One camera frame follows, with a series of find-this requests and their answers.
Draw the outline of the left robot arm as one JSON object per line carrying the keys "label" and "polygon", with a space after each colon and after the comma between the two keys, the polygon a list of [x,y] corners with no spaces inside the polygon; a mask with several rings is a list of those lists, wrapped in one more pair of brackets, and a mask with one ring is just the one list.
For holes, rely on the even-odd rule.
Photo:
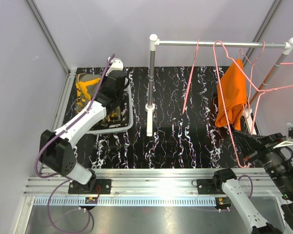
{"label": "left robot arm", "polygon": [[103,75],[93,100],[62,127],[41,134],[36,162],[41,162],[56,174],[76,182],[84,193],[92,193],[96,188],[95,172],[77,162],[73,148],[86,132],[121,105],[127,86],[124,71],[114,70]]}

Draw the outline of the camouflage yellow trousers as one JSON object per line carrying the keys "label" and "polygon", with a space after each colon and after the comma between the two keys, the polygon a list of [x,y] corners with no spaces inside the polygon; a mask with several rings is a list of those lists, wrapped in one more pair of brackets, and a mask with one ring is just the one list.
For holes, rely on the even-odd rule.
{"label": "camouflage yellow trousers", "polygon": [[76,75],[75,86],[77,91],[77,100],[75,111],[77,114],[91,101],[99,81],[99,75],[85,73]]}

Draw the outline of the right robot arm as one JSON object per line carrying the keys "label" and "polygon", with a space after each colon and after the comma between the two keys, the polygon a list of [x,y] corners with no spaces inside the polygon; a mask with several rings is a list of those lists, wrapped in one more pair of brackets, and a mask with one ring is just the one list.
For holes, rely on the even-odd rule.
{"label": "right robot arm", "polygon": [[263,209],[255,206],[244,192],[236,174],[230,168],[214,172],[212,188],[217,193],[224,193],[232,202],[242,218],[249,234],[293,234],[293,136],[281,133],[268,136],[250,133],[233,133],[240,145],[244,161],[258,162],[271,178],[275,188],[264,188],[262,184],[255,187],[256,197],[273,197],[283,215],[281,230],[262,214]]}

